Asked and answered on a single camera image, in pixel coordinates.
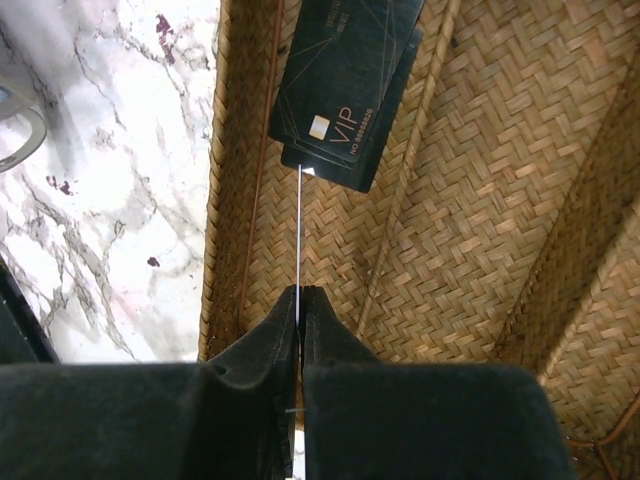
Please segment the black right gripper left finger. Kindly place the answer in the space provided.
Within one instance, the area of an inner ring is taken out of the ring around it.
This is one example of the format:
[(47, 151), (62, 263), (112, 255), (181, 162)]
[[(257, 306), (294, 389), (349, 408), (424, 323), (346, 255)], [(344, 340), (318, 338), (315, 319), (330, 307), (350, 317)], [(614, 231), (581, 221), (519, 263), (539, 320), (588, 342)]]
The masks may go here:
[(2, 477), (287, 478), (296, 299), (202, 363), (1, 364)]

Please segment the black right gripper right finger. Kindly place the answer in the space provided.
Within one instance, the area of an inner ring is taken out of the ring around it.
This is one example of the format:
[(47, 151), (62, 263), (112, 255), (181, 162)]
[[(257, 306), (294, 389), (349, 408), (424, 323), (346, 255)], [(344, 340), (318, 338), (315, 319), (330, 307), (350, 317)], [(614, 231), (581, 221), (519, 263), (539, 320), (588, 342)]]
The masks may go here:
[(302, 292), (310, 479), (572, 479), (550, 402), (504, 364), (390, 364)]

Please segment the grey card holder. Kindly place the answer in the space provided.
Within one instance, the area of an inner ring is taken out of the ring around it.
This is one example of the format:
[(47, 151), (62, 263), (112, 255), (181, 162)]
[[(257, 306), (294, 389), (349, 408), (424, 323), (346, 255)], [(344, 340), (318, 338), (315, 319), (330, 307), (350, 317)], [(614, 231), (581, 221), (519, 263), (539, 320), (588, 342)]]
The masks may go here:
[(1, 79), (1, 172), (18, 166), (46, 139), (47, 125), (35, 106), (31, 93)]

